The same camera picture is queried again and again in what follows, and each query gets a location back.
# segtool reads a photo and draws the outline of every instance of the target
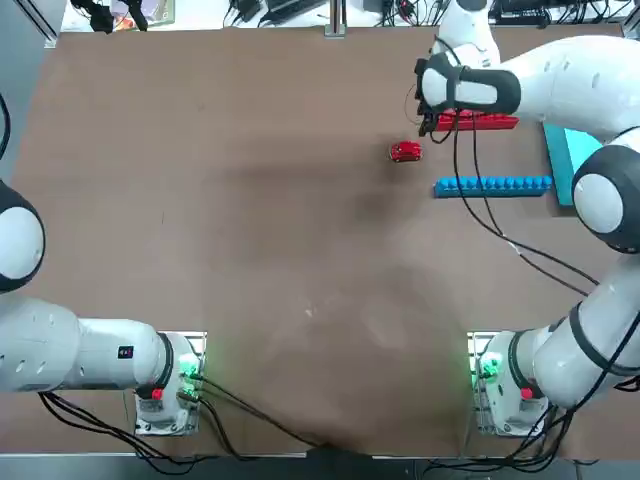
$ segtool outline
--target green light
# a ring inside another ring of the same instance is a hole
[[[495,380],[495,377],[500,373],[501,365],[502,355],[494,352],[485,353],[480,359],[480,366],[482,368],[480,377],[487,379],[487,381]]]
[[[198,357],[196,357],[192,353],[185,353],[184,355],[180,355],[180,373],[184,374],[187,377],[197,375],[200,367],[200,362],[198,361]]]

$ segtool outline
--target red button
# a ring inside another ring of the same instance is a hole
[[[523,400],[531,400],[533,398],[533,390],[530,388],[521,388],[520,395]]]

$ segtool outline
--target floor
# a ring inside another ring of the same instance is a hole
[[[189,480],[324,480],[357,479],[414,480],[419,478],[425,463],[407,460],[372,460],[356,455],[339,456],[332,460],[263,459],[240,463],[221,459],[197,465],[186,476]],[[142,461],[131,456],[0,456],[3,480],[42,478],[46,480],[155,480],[162,478]],[[467,474],[448,470],[432,471],[426,480],[463,479],[524,479],[599,480],[605,478],[640,478],[640,462],[599,462],[590,467],[576,467],[566,460],[558,460],[540,474],[530,475],[504,470],[487,474]]]

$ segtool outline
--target red lego brick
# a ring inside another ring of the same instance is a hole
[[[458,120],[458,130],[473,130],[471,110],[462,110]],[[476,113],[476,130],[510,130],[518,124],[518,118],[502,114]],[[455,112],[449,110],[438,118],[436,132],[446,132],[453,127]]]

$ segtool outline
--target red toy car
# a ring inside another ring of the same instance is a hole
[[[398,142],[391,145],[389,158],[396,163],[422,160],[422,146],[418,142]]]

